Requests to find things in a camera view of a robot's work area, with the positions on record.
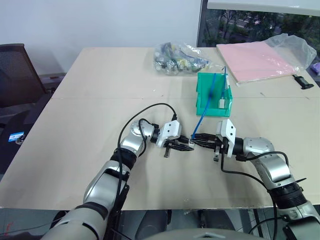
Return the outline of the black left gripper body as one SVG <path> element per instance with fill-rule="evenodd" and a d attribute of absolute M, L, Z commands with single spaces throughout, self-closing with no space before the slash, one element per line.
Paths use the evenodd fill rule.
<path fill-rule="evenodd" d="M 168 158 L 170 156 L 171 150 L 177 150 L 177 151 L 182 151 L 182 147 L 179 144 L 179 142 L 175 139 L 166 139 L 164 142 L 161 144 L 161 147 L 165 149 L 164 151 L 164 158 Z"/>

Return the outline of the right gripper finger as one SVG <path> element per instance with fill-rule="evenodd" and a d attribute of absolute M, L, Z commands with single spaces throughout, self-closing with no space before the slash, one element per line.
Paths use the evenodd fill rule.
<path fill-rule="evenodd" d="M 207 148 L 207 149 L 215 149 L 216 148 L 216 143 L 215 142 L 210 142 L 210 141 L 203 141 L 203 140 L 194 140 L 193 143 L 195 145 L 198 145 L 202 148 Z"/>
<path fill-rule="evenodd" d="M 216 136 L 209 133 L 196 133 L 192 139 L 195 141 L 214 141 Z"/>

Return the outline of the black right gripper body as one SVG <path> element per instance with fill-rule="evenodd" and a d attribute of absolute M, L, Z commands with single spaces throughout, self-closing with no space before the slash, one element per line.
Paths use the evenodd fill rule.
<path fill-rule="evenodd" d="M 223 155 L 228 152 L 229 144 L 228 139 L 226 137 L 219 138 L 215 137 L 215 147 L 213 148 L 213 161 L 218 162 L 220 159 L 220 155 Z"/>

